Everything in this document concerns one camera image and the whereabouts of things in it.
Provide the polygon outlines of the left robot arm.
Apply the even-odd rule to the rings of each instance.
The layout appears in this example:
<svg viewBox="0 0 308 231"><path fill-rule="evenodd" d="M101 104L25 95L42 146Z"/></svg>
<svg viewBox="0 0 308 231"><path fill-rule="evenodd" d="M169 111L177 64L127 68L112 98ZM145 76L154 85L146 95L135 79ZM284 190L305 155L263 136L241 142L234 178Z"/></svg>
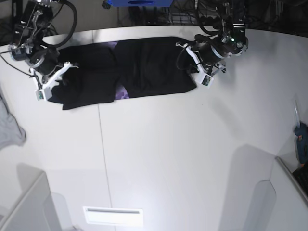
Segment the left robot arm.
<svg viewBox="0 0 308 231"><path fill-rule="evenodd" d="M210 6L215 8L216 18L201 16L200 6L200 0L193 2L195 20L203 34L195 35L194 40L186 44L176 43L176 46L182 47L176 67L179 70L189 69L181 67L179 61L184 52L191 51L190 57L196 58L191 66L198 73L204 72L210 76L219 71L225 73L224 60L239 56L248 49L244 1L212 0Z"/></svg>

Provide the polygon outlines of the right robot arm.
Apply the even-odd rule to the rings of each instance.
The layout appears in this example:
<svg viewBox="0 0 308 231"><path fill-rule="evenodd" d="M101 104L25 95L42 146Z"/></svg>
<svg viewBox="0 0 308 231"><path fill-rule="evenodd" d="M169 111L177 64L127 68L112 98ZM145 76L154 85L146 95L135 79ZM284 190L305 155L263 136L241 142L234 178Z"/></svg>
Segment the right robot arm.
<svg viewBox="0 0 308 231"><path fill-rule="evenodd" d="M57 14L53 13L52 4L67 6L72 10L73 23L66 38L57 44L43 41L45 33L50 28ZM46 88L47 84L55 81L68 68L70 62L58 61L58 48L65 45L72 37L77 26L77 10L67 0L30 0L28 1L21 20L16 24L12 42L7 53L15 61L24 61L29 66L29 77L33 77L38 90Z"/></svg>

